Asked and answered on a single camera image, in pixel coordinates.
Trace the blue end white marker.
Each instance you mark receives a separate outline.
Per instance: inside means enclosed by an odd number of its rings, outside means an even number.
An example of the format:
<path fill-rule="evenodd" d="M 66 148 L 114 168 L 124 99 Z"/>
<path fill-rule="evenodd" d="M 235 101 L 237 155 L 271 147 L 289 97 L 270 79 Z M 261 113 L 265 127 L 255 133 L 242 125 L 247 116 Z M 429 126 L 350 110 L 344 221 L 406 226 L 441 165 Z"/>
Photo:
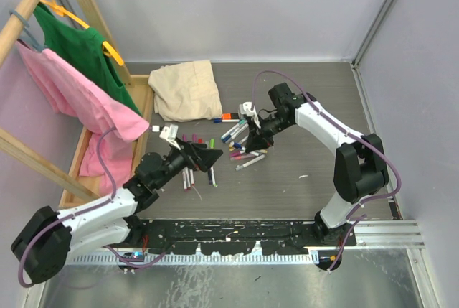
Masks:
<path fill-rule="evenodd" d="M 262 149 L 262 150 L 251 151 L 250 153 L 256 156 L 259 156 L 261 154 L 267 154 L 267 152 L 268 152 L 267 149 Z"/>

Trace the dark purple clear pen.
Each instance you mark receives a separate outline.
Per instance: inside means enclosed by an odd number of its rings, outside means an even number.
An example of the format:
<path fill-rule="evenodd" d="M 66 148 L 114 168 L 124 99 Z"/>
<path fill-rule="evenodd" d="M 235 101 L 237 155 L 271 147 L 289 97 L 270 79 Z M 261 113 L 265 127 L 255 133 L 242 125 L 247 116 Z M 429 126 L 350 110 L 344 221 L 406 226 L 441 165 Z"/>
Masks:
<path fill-rule="evenodd" d="M 211 170 L 210 170 L 210 169 L 207 171 L 207 176 L 208 176 L 209 184 L 210 184 L 210 185 L 213 185 L 213 184 L 212 184 L 212 173 L 211 173 Z"/>

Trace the green cap rainbow pen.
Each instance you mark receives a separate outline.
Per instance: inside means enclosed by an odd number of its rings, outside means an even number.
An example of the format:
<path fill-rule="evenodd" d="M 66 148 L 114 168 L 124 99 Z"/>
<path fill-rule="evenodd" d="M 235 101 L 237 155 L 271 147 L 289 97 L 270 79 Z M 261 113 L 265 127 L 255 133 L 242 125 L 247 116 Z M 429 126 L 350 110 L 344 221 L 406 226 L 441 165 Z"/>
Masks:
<path fill-rule="evenodd" d="M 211 172 L 212 185 L 213 185 L 213 187 L 217 187 L 218 185 L 217 185 L 217 181 L 216 181 L 216 177 L 215 177 L 214 167 L 211 167 L 210 172 Z"/>

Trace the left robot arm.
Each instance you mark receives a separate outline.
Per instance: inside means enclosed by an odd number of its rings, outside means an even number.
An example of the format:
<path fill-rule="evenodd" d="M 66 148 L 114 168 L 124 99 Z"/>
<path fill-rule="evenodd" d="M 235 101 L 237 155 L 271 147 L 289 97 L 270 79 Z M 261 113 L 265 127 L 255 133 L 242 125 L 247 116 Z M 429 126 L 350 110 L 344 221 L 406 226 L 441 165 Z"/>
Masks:
<path fill-rule="evenodd" d="M 143 229 L 137 214 L 159 198 L 158 190 L 183 169 L 208 171 L 222 155 L 221 149 L 177 139 L 167 155 L 144 154 L 134 175 L 111 195 L 64 210 L 38 209 L 11 245 L 20 285 L 41 284 L 97 248 L 139 246 Z"/>

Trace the red cap white pen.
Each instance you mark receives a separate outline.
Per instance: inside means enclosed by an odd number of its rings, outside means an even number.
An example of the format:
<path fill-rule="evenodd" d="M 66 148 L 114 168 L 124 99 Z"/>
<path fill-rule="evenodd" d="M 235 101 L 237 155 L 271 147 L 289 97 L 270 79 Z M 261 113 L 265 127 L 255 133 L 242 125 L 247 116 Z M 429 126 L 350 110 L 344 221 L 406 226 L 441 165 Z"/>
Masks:
<path fill-rule="evenodd" d="M 189 169 L 189 179 L 190 179 L 190 184 L 191 186 L 194 186 L 195 185 L 195 181 L 194 181 L 194 172 L 192 169 Z"/>

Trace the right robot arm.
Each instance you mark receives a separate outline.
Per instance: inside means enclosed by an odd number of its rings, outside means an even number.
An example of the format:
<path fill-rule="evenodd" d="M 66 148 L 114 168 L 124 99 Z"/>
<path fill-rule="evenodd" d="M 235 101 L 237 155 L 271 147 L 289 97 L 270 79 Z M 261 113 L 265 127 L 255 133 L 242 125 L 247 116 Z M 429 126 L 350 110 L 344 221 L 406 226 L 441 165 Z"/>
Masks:
<path fill-rule="evenodd" d="M 268 117 L 259 116 L 251 102 L 240 104 L 249 135 L 248 152 L 273 146 L 274 135 L 298 126 L 315 136 L 334 156 L 335 192 L 328 204 L 316 213 L 313 234 L 322 246 L 331 246 L 346 228 L 349 214 L 364 199 L 387 185 L 387 163 L 382 155 L 382 140 L 376 134 L 364 135 L 346 127 L 322 108 L 310 94 L 294 94 L 286 83 L 268 92 L 274 110 Z"/>

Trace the grey end white marker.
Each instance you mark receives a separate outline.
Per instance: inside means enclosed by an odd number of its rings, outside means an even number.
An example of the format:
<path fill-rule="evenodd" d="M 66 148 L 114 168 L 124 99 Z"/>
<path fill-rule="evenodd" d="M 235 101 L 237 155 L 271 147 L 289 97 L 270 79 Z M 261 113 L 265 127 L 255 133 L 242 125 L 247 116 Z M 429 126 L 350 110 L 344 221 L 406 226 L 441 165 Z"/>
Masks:
<path fill-rule="evenodd" d="M 251 159 L 251 160 L 248 161 L 248 162 L 245 162 L 244 164 L 237 165 L 236 168 L 235 168 L 235 170 L 236 170 L 236 171 L 240 171 L 241 169 L 244 169 L 244 168 L 246 168 L 246 167 L 248 167 L 248 166 L 251 166 L 251 165 L 253 165 L 253 164 L 255 164 L 255 163 L 257 163 L 257 162 L 263 160 L 265 157 L 266 157 L 265 154 L 261 154 L 261 155 L 258 156 L 258 157 L 254 157 L 253 159 Z"/>

